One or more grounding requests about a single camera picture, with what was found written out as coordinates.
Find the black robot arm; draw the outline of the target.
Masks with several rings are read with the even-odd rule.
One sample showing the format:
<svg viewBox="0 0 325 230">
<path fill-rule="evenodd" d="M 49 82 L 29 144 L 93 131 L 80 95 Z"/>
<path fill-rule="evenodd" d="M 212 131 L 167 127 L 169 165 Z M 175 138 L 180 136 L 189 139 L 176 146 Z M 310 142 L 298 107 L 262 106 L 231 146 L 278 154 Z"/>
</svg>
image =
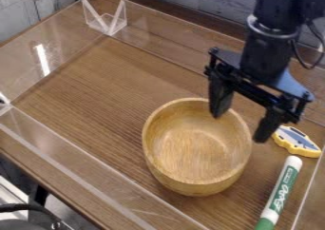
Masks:
<svg viewBox="0 0 325 230">
<path fill-rule="evenodd" d="M 239 93 L 264 107 L 252 140 L 266 142 L 276 128 L 296 123 L 312 94 L 288 73 L 291 58 L 299 58 L 296 41 L 300 28 L 319 32 L 312 21 L 325 17 L 325 0 L 256 0 L 246 19 L 243 52 L 209 49 L 209 113 L 217 118 L 229 109 Z"/>
</svg>

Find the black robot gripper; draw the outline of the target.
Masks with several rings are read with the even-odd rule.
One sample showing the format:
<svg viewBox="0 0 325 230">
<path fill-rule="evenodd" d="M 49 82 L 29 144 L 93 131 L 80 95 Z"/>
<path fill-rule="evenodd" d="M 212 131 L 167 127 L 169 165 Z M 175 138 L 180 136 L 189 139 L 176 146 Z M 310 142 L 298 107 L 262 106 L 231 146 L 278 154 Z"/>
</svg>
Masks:
<svg viewBox="0 0 325 230">
<path fill-rule="evenodd" d="M 217 118 L 228 110 L 233 93 L 264 107 L 252 140 L 263 144 L 282 123 L 296 123 L 312 95 L 287 70 L 290 44 L 298 29 L 270 29 L 247 17 L 247 39 L 242 53 L 211 48 L 204 74 L 209 80 L 209 113 Z"/>
</svg>

